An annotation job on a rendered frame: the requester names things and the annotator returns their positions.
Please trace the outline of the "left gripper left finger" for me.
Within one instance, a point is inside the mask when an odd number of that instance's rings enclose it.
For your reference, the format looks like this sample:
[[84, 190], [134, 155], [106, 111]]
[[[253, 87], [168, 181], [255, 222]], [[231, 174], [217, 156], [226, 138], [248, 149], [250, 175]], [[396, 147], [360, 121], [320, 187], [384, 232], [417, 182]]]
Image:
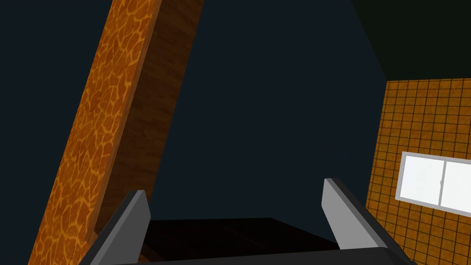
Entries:
[[130, 191], [79, 265], [136, 265], [149, 222], [145, 191]]

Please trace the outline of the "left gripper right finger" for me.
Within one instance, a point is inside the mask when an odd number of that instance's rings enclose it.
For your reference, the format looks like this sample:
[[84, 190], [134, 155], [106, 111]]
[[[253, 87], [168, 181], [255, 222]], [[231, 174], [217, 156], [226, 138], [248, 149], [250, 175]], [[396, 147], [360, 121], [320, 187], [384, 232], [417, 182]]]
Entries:
[[389, 233], [340, 179], [324, 179], [321, 205], [340, 249], [399, 249]]

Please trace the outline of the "white window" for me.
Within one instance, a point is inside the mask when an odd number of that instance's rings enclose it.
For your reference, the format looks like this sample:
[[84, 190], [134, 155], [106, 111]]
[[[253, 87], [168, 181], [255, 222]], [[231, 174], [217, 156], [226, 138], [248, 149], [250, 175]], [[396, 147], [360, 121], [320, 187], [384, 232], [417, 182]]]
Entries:
[[471, 160], [402, 152], [395, 199], [471, 218]]

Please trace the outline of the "orange patterned wooden cupboard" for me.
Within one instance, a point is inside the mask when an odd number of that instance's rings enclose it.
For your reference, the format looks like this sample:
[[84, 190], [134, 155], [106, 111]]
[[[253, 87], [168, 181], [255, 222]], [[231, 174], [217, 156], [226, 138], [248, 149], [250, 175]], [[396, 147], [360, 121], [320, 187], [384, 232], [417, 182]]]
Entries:
[[150, 198], [205, 0], [113, 0], [28, 265], [78, 265]]

